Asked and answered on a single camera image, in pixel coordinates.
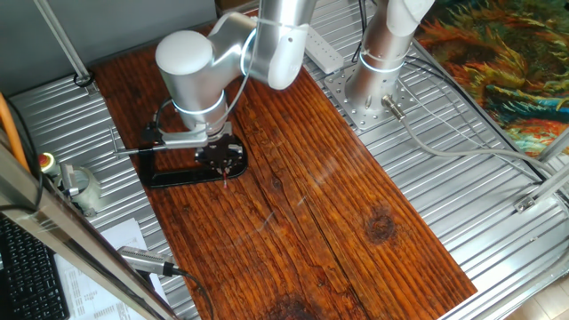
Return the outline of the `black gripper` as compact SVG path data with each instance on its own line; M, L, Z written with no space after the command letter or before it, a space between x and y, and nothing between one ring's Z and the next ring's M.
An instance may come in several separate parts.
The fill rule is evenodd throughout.
M244 149L235 135L224 135L196 153L196 162L217 173L236 172L243 168Z

